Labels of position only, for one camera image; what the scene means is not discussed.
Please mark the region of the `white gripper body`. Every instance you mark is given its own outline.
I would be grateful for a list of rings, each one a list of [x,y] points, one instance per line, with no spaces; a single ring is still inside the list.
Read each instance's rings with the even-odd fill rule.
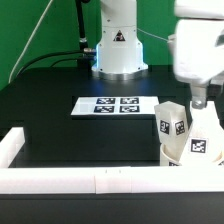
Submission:
[[[178,81],[205,85],[224,72],[224,20],[180,19],[175,28],[173,71]]]

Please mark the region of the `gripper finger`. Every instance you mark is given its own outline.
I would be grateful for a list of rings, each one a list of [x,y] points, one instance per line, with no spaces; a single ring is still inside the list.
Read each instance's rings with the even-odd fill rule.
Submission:
[[[207,86],[190,85],[192,95],[192,107],[203,109],[207,106]]]

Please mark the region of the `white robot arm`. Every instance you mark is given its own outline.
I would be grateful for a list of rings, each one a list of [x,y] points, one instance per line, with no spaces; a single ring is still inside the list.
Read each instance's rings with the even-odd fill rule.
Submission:
[[[148,66],[137,37],[136,0],[100,0],[102,36],[93,75],[109,80],[140,76]],[[179,18],[167,39],[175,78],[190,85],[192,106],[207,106],[209,88],[224,87],[224,0],[175,0]]]

